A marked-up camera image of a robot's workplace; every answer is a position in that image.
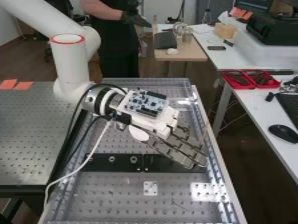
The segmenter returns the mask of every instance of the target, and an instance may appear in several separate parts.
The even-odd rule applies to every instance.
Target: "table surface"
[[[154,34],[162,32],[164,29],[173,28],[173,24],[157,24],[153,25],[153,37]],[[182,40],[178,40],[178,51],[176,55],[168,55],[166,50],[154,50],[154,56],[157,61],[206,61],[208,56],[204,53],[202,48],[200,47],[194,37],[192,37],[192,42],[184,43]]]
[[[274,78],[279,81],[291,80],[293,77],[294,76],[274,76]],[[233,92],[298,184],[298,145],[283,141],[267,130],[271,125],[282,124],[298,132],[282,106],[278,103],[278,100],[274,98],[271,102],[265,101],[269,92],[275,93],[278,92],[278,89],[233,89]]]
[[[224,39],[214,34],[214,28],[206,24],[190,26],[194,29],[194,37],[208,54],[217,70],[229,69],[263,69],[263,70],[281,70],[281,67],[262,67],[255,66],[245,56],[241,54],[235,47],[224,44]],[[225,51],[210,51],[208,46],[225,46]]]
[[[202,134],[208,117],[188,79],[105,79],[104,82],[165,94],[170,106],[180,110],[180,119],[190,124],[194,136]],[[88,140],[67,167],[68,172],[80,166],[102,126],[104,121],[100,121],[88,133]],[[92,223],[96,220],[106,224],[117,221],[137,224],[146,220],[158,224],[173,221],[246,224],[210,126],[205,144],[210,151],[206,173],[81,172],[65,185],[56,187],[40,223],[68,223],[69,220]],[[110,127],[97,153],[156,152],[132,138],[128,130],[121,132]],[[145,181],[157,182],[158,197],[144,195]]]
[[[55,99],[53,83],[0,90],[0,188],[45,186],[73,108]]]

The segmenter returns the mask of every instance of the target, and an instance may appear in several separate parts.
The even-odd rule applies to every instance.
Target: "cardboard box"
[[[225,25],[224,23],[216,23],[214,33],[222,39],[233,39],[235,27],[231,25]]]

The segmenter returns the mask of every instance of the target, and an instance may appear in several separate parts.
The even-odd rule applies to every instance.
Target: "white wall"
[[[82,14],[80,0],[71,0],[71,2],[73,12]],[[177,17],[182,0],[144,0],[144,2],[145,17],[150,22],[154,15],[157,15],[158,23],[165,23],[168,17]],[[185,1],[185,22],[188,24],[194,24],[196,22],[196,0]]]
[[[0,7],[0,46],[16,39],[20,36],[20,32],[16,26],[13,17]]]

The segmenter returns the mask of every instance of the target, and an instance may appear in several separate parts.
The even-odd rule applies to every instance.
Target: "black cable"
[[[184,7],[185,7],[185,0],[182,0],[182,4],[181,4],[180,14],[178,14],[178,16],[177,16],[177,20],[180,20],[180,18],[181,18],[181,14],[182,14],[182,17],[184,17]]]
[[[85,133],[84,133],[84,135],[81,136],[81,139],[80,139],[80,141],[79,141],[79,143],[77,143],[77,146],[76,146],[76,148],[73,149],[72,154],[68,156],[68,159],[67,159],[67,161],[65,161],[64,168],[67,168],[68,163],[69,163],[69,161],[72,160],[72,157],[73,157],[73,155],[76,154],[76,152],[77,152],[77,150],[79,150],[79,148],[80,148],[80,146],[81,146],[81,144],[82,144],[82,142],[84,142],[84,140],[85,140],[85,137],[86,137],[86,135],[88,135],[88,132],[89,132],[89,130],[90,130],[93,124],[96,123],[96,121],[97,121],[100,118],[101,118],[101,116],[96,117],[94,120],[90,122],[90,124],[89,124],[89,126],[88,126],[88,128],[86,128],[86,130],[85,130]]]
[[[81,96],[81,98],[80,98],[80,100],[77,102],[77,105],[75,107],[75,111],[73,111],[72,118],[71,118],[71,122],[69,122],[69,125],[68,125],[67,136],[65,136],[65,139],[64,139],[64,142],[63,142],[61,150],[64,150],[64,148],[67,146],[67,142],[68,142],[68,139],[69,139],[71,130],[72,130],[72,126],[73,126],[73,120],[75,120],[75,117],[76,117],[76,114],[77,114],[79,107],[81,105],[81,101],[85,98],[88,92],[90,90],[93,90],[96,87],[100,87],[100,86],[109,86],[109,87],[117,88],[118,90],[121,90],[121,92],[124,92],[124,94],[126,94],[126,91],[121,87],[118,87],[118,86],[116,86],[113,84],[106,84],[106,83],[96,83],[93,86],[90,86],[86,89],[86,91],[84,92],[84,94],[82,94],[82,96]]]

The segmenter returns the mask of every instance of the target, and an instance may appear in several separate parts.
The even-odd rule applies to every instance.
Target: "orange object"
[[[247,13],[242,16],[242,18],[243,18],[245,20],[249,20],[249,18],[251,17],[251,15],[253,15],[253,12],[247,12]]]
[[[234,8],[230,10],[230,15],[234,16],[235,12],[237,12],[237,8],[234,7]]]
[[[4,80],[0,85],[0,90],[12,89],[13,86],[16,85],[16,81],[17,81],[17,79]]]
[[[234,15],[234,17],[235,17],[235,18],[242,18],[242,16],[245,15],[245,13],[246,13],[246,10],[238,9],[238,10],[235,11],[235,15]]]
[[[19,82],[13,90],[28,90],[32,86],[33,82]]]

